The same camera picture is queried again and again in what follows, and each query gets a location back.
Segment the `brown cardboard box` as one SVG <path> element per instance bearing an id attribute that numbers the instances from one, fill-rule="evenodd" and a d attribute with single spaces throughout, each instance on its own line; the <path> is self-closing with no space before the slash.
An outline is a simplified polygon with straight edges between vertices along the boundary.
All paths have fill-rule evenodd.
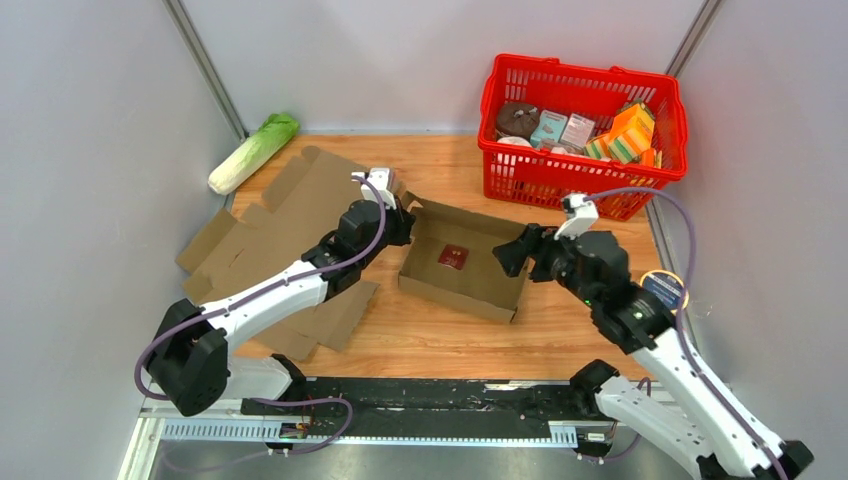
<path id="1" fill-rule="evenodd" d="M 517 239 L 521 223 L 442 204 L 406 191 L 415 217 L 412 243 L 398 273 L 401 291 L 503 324 L 513 322 L 527 265 L 507 276 L 493 249 Z"/>

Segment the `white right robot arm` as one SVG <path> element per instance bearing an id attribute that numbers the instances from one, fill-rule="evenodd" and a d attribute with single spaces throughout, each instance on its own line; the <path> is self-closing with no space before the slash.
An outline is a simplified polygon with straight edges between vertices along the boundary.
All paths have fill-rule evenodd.
<path id="1" fill-rule="evenodd" d="M 715 378 L 671 310 L 632 281 L 628 254 L 611 232 L 557 237 L 552 227 L 529 224 L 492 253 L 507 276 L 533 260 L 531 281 L 555 281 L 583 301 L 602 336 L 648 370 L 678 406 L 662 405 L 594 360 L 570 380 L 579 416 L 624 422 L 695 479 L 796 479 L 813 463 L 802 441 L 781 439 Z"/>

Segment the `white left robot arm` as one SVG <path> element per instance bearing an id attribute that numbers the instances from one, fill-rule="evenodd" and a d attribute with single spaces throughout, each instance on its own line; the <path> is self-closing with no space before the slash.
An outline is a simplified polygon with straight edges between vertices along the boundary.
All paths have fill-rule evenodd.
<path id="1" fill-rule="evenodd" d="M 336 229 L 278 274 L 218 301 L 172 303 L 137 360 L 137 388 L 186 417 L 205 411 L 225 391 L 234 349 L 355 285 L 383 249 L 410 244 L 415 221 L 401 203 L 357 200 Z"/>

